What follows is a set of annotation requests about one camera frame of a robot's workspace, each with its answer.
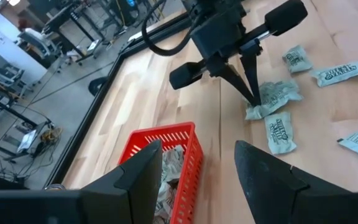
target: white wall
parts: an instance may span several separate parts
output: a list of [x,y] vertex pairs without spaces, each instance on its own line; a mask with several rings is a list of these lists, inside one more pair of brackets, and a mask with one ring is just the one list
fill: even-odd
[[18,40],[17,37],[20,34],[20,31],[15,25],[13,25],[9,20],[7,20],[3,15],[0,14],[0,32],[2,32],[7,38],[12,41]]
[[0,24],[0,55],[12,65],[25,70],[22,81],[27,84],[39,81],[47,70],[12,41],[12,37],[16,37],[19,31],[12,29],[7,20],[0,22],[4,23]]

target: power cord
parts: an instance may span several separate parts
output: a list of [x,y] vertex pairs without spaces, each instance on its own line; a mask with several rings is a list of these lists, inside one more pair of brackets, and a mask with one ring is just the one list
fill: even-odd
[[144,42],[147,44],[147,46],[149,47],[149,49],[152,52],[154,52],[158,55],[161,55],[161,56],[172,56],[172,55],[179,53],[181,50],[183,50],[183,48],[185,48],[186,44],[190,40],[191,31],[193,31],[196,28],[196,26],[198,26],[198,24],[200,23],[200,20],[202,18],[202,15],[197,16],[194,23],[191,25],[188,33],[186,34],[185,38],[176,47],[174,47],[173,49],[170,49],[170,50],[161,49],[161,48],[157,47],[150,40],[149,35],[147,34],[147,21],[151,18],[153,12],[165,1],[166,0],[158,0],[157,3],[155,3],[152,6],[152,8],[150,9],[150,11],[147,13],[147,15],[142,23],[142,36],[143,36]]

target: black metal frame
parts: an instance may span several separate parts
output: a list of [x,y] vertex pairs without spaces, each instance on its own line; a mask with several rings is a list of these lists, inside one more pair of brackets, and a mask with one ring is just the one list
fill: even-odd
[[[191,20],[187,14],[182,14],[149,32],[150,39],[153,42],[160,42],[180,31],[183,31],[191,26]],[[114,62],[112,69],[109,72],[108,80],[103,85],[100,92],[95,96],[95,99],[89,108],[84,120],[81,122],[75,135],[69,140],[66,148],[63,150],[59,160],[57,161],[52,173],[46,181],[45,187],[50,184],[60,184],[68,169],[73,162],[76,153],[78,152],[96,114],[98,113],[100,106],[104,98],[106,97],[117,73],[125,61],[126,58],[146,49],[148,46],[144,42],[142,37],[129,41],[120,51],[117,60]]]

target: wooden table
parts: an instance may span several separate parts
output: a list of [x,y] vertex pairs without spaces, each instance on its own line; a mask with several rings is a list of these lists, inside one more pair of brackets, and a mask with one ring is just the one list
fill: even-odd
[[[244,18],[250,30],[284,0],[248,0]],[[315,68],[358,60],[358,0],[303,0],[309,16],[280,37],[263,41],[258,58],[260,83],[291,78],[282,54],[301,44]],[[170,49],[185,32],[161,43]],[[169,73],[200,60],[193,42],[173,57],[143,50],[128,58],[112,84],[64,181],[82,187],[116,167],[133,130],[193,121],[205,160],[194,223],[252,223],[234,165],[234,143],[243,139],[269,152],[264,121],[244,121],[246,104],[228,83],[205,74],[200,82],[175,91]],[[230,59],[244,72],[238,57]],[[291,102],[297,149],[278,156],[285,162],[351,191],[358,191],[358,154],[336,142],[358,130],[358,77],[319,88],[308,73],[293,76],[305,99]]]

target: red object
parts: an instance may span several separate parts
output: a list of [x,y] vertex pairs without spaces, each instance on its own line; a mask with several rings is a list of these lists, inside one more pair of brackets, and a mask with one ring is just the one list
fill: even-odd
[[163,151],[181,145],[185,150],[185,163],[180,175],[177,195],[170,224],[190,224],[197,198],[197,188],[203,164],[203,150],[192,122],[134,131],[122,152],[118,164],[122,164],[150,142],[160,139]]

